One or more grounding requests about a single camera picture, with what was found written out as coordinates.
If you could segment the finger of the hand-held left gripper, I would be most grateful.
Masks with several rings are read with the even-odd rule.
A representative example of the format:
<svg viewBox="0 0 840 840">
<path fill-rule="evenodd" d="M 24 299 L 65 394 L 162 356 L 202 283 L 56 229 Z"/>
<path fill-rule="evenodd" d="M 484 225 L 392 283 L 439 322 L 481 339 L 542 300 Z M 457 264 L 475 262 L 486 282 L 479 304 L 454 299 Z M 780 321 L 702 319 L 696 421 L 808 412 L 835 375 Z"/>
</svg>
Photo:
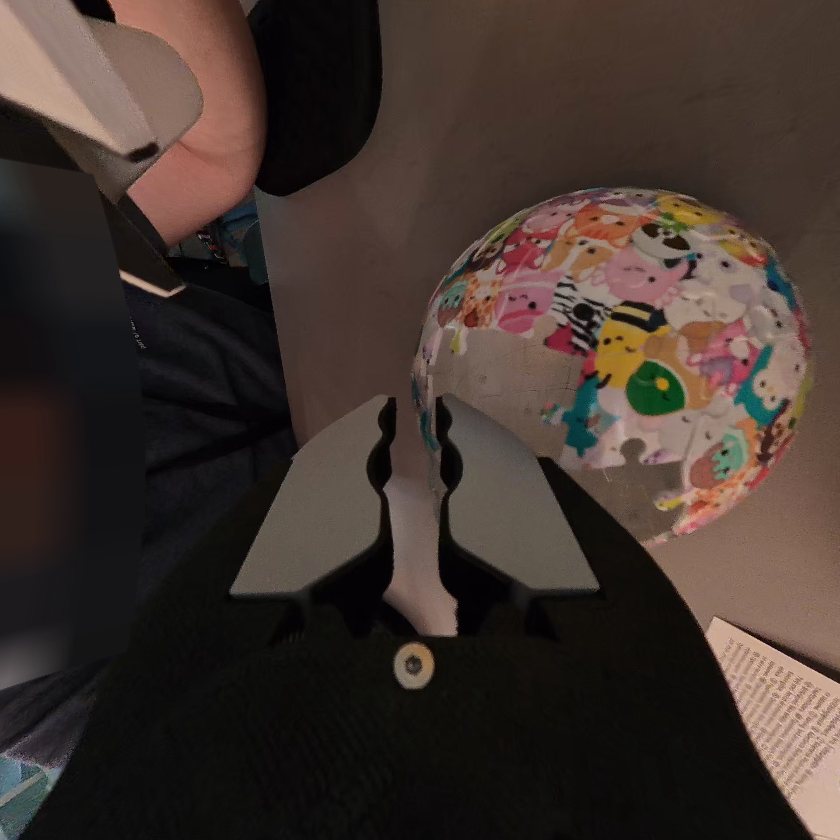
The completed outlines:
<svg viewBox="0 0 840 840">
<path fill-rule="evenodd" d="M 158 298 L 173 298 L 186 288 L 167 262 L 166 246 L 132 199 L 113 202 L 100 195 L 121 279 Z"/>
</svg>

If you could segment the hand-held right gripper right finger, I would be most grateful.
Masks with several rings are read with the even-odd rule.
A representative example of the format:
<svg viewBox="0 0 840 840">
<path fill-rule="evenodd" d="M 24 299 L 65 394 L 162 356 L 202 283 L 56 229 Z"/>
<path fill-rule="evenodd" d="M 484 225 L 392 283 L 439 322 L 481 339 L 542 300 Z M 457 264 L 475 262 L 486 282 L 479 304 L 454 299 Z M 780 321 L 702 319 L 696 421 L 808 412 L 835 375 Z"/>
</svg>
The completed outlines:
<svg viewBox="0 0 840 840">
<path fill-rule="evenodd" d="M 436 400 L 438 571 L 456 600 L 459 636 L 478 635 L 497 607 L 525 621 L 543 598 L 601 587 L 539 458 L 519 436 L 455 395 Z"/>
</svg>

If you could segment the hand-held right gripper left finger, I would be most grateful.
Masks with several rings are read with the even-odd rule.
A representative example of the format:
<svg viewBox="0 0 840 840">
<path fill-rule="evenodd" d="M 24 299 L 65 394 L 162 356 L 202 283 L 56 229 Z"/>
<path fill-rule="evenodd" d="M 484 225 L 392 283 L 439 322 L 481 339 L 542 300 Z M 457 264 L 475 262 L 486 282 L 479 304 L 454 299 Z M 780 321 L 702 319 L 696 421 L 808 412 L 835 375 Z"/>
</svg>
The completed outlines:
<svg viewBox="0 0 840 840">
<path fill-rule="evenodd" d="M 396 399 L 376 395 L 303 445 L 229 595 L 304 616 L 330 606 L 351 635 L 369 635 L 394 571 L 384 488 L 395 433 Z"/>
</svg>

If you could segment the colourful puzzle ball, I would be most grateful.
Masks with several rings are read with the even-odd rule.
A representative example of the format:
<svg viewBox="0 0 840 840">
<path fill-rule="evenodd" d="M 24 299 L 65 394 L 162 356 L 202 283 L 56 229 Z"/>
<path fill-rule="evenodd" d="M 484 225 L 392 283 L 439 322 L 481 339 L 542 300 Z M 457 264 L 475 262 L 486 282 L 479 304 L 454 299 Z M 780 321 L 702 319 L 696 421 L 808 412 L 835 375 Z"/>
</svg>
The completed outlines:
<svg viewBox="0 0 840 840">
<path fill-rule="evenodd" d="M 412 371 L 429 462 L 452 394 L 570 473 L 645 547 L 758 489 L 812 384 L 773 247 L 693 196 L 596 187 L 478 238 L 429 298 Z"/>
</svg>

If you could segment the person's left forearm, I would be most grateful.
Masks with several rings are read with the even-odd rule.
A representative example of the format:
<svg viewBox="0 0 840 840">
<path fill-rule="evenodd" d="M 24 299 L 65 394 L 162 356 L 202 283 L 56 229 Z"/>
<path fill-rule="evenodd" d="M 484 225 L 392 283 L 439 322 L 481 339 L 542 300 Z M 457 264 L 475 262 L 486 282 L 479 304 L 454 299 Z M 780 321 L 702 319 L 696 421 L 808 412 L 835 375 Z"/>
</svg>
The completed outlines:
<svg viewBox="0 0 840 840">
<path fill-rule="evenodd" d="M 266 91 L 238 1 L 111 1 L 116 22 L 156 35 L 193 73 L 200 118 L 129 189 L 165 246 L 242 201 L 266 148 Z"/>
</svg>

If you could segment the person's dark clothing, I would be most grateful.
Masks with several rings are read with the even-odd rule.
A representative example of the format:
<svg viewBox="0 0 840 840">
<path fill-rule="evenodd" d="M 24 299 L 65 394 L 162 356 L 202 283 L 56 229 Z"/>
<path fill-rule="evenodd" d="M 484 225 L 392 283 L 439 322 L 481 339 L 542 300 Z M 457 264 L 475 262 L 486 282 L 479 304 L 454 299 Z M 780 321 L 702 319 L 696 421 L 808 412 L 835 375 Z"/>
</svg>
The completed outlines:
<svg viewBox="0 0 840 840">
<path fill-rule="evenodd" d="M 296 451 L 268 310 L 216 289 L 124 286 L 140 367 L 146 466 L 138 611 L 258 480 Z"/>
</svg>

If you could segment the black ribbed cloth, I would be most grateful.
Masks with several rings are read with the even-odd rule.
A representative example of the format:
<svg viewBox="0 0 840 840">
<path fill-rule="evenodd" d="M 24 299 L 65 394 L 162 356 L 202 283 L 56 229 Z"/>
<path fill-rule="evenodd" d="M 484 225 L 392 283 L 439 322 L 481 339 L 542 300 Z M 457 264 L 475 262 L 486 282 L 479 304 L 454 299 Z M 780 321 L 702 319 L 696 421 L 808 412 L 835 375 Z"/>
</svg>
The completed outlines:
<svg viewBox="0 0 840 840">
<path fill-rule="evenodd" d="M 256 178 L 289 196 L 335 173 L 363 149 L 382 96 L 376 1 L 259 1 L 248 14 L 267 102 Z"/>
</svg>

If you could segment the white printed instruction sheet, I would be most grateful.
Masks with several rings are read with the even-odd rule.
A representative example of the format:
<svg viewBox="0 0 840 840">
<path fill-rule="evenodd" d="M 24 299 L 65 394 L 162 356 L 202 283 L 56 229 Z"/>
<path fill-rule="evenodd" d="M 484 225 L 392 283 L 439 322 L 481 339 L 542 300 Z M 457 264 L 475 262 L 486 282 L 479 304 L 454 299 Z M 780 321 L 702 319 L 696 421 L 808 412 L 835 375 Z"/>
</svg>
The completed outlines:
<svg viewBox="0 0 840 840">
<path fill-rule="evenodd" d="M 714 617 L 706 634 L 744 727 L 814 838 L 839 838 L 839 685 Z"/>
</svg>

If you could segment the teal patterned panel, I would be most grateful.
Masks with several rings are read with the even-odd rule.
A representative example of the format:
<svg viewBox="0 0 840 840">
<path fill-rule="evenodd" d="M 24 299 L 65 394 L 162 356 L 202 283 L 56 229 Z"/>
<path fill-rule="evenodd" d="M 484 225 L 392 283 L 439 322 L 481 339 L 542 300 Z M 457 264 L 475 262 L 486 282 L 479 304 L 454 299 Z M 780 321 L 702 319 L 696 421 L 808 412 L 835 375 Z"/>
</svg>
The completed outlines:
<svg viewBox="0 0 840 840">
<path fill-rule="evenodd" d="M 63 770 L 1 758 L 1 839 L 20 838 Z"/>
</svg>

